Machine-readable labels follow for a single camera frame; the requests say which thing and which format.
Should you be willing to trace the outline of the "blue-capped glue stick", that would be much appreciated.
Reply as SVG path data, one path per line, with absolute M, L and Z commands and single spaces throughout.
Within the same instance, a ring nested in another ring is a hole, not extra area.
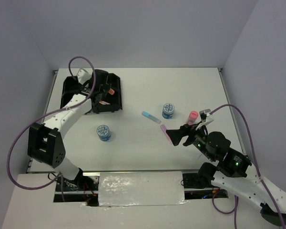
M 160 120 L 160 119 L 158 119 L 157 117 L 155 117 L 155 116 L 149 114 L 149 113 L 146 112 L 146 111 L 142 111 L 142 115 L 143 115 L 144 117 L 146 117 L 146 118 L 148 118 L 148 119 L 150 119 L 150 120 L 156 122 L 157 124 L 160 124 L 160 123 L 161 123 L 161 120 Z

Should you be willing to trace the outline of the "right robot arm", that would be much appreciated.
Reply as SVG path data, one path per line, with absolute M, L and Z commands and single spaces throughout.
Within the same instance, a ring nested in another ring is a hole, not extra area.
M 224 189 L 254 206 L 269 223 L 286 226 L 286 192 L 259 176 L 250 159 L 232 149 L 231 142 L 221 132 L 207 133 L 205 126 L 185 124 L 167 130 L 166 134 L 174 146 L 186 137 L 183 146 L 195 146 L 209 160 L 197 173 L 183 174 L 185 188 Z

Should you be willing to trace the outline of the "orange-capped pink glue stick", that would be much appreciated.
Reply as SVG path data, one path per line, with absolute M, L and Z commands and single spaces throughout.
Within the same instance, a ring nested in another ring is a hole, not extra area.
M 108 93 L 109 93 L 110 95 L 114 95 L 115 90 L 113 90 L 113 89 L 111 88 L 111 89 L 109 89 Z

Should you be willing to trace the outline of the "thin orange highlighter pen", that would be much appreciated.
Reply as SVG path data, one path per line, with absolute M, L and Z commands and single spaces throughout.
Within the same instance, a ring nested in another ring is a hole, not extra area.
M 102 105 L 110 105 L 110 103 L 105 102 L 105 101 L 100 101 L 100 104 L 102 104 Z

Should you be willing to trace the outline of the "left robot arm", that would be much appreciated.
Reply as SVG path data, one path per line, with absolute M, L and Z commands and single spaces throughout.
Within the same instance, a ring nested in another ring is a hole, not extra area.
M 83 115 L 121 109 L 119 76 L 99 69 L 91 74 L 80 69 L 76 77 L 68 76 L 63 83 L 59 112 L 43 123 L 29 127 L 28 156 L 61 174 L 72 190 L 92 188 L 94 180 L 67 158 L 63 139 Z

